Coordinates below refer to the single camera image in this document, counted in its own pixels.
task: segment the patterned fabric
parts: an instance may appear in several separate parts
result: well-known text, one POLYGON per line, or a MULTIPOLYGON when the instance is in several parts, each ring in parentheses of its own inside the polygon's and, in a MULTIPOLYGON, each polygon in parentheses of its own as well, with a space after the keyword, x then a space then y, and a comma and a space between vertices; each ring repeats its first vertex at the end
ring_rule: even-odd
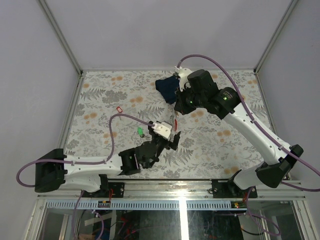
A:
MULTIPOLYGON (((219 88, 231 86, 221 71, 210 71, 219 88)), ((229 74, 237 83, 252 111, 268 127, 269 121, 254 73, 232 70, 229 74)), ((155 89, 155 81, 170 77, 169 71, 90 71, 86 73, 75 110, 65 153, 76 156, 108 156, 111 139, 108 129, 110 116, 123 113, 146 122, 173 123, 173 105, 165 102, 155 89)), ((181 131, 177 151, 164 150, 153 168, 140 174, 116 178, 152 179, 211 179, 228 178, 238 169, 246 169, 262 161, 255 148, 232 126, 198 108, 189 115, 178 115, 181 131)), ((112 122, 115 153, 137 147, 151 137, 147 126, 129 118, 112 122), (138 135, 143 128, 145 137, 138 135)))

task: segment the ventilation grille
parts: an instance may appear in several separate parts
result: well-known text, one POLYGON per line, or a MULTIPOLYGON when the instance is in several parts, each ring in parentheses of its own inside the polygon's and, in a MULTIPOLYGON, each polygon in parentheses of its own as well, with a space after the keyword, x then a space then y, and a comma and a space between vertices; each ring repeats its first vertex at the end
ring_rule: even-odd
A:
MULTIPOLYGON (((47 200, 48 208, 74 209, 77 200, 55 199, 47 200)), ((188 210, 230 210, 230 201, 186 201, 188 210)), ((81 200, 77 209, 82 210, 179 210, 179 201, 128 201, 114 199, 109 203, 99 203, 98 200, 81 200)))

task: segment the white arm segment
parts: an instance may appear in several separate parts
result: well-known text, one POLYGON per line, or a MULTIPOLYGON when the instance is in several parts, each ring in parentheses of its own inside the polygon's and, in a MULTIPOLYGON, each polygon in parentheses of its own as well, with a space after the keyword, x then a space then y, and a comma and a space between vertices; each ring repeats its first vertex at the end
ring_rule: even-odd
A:
MULTIPOLYGON (((100 162, 107 159, 106 156, 82 157, 67 155, 66 161, 81 161, 81 162, 100 162)), ((64 169, 67 174, 64 175, 65 183, 60 186, 60 189, 82 189, 89 193, 96 192, 100 189, 101 180, 99 174, 109 176, 119 175, 122 170, 122 159, 117 154, 109 161, 99 165, 71 165, 64 164, 64 169)))
MULTIPOLYGON (((252 114, 254 119, 268 132, 274 139, 276 139, 284 148, 289 149, 289 143, 280 139, 269 128, 267 128, 256 115, 252 114)), ((234 113, 229 113, 224 119, 228 124, 236 128, 248 141, 257 149, 263 157, 263 160, 268 165, 279 163, 280 158, 285 158, 287 154, 280 150, 269 138, 267 138, 257 126, 251 122, 242 104, 238 104, 234 108, 234 113)), ((256 169, 260 167, 261 163, 249 169, 241 170, 234 178, 234 183, 240 189, 247 189, 251 186, 263 184, 257 177, 256 169)))

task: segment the dark blue cloth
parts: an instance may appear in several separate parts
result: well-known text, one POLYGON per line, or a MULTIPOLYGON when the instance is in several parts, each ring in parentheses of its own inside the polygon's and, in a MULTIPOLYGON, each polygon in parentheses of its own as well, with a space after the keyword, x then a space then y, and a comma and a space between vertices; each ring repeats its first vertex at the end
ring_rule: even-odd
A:
POLYGON ((179 80, 176 79, 175 76, 155 81, 155 89, 161 93, 165 102, 168 104, 173 104, 176 102, 175 91, 177 88, 179 88, 179 80))

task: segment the white panel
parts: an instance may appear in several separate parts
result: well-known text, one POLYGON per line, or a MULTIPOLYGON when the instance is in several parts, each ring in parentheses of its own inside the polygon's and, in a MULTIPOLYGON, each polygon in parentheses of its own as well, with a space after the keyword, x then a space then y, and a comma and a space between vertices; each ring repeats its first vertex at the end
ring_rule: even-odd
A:
POLYGON ((1 0, 0 32, 0 238, 20 240, 37 195, 16 173, 57 147, 77 75, 35 0, 1 0))
POLYGON ((253 68, 291 0, 47 1, 83 69, 119 70, 253 68))
MULTIPOLYGON (((302 159, 320 170, 320 1, 300 1, 260 71, 260 80, 280 137, 304 148, 302 159)), ((291 171, 304 187, 320 178, 300 163, 291 171)), ((320 193, 308 193, 320 231, 320 193)))

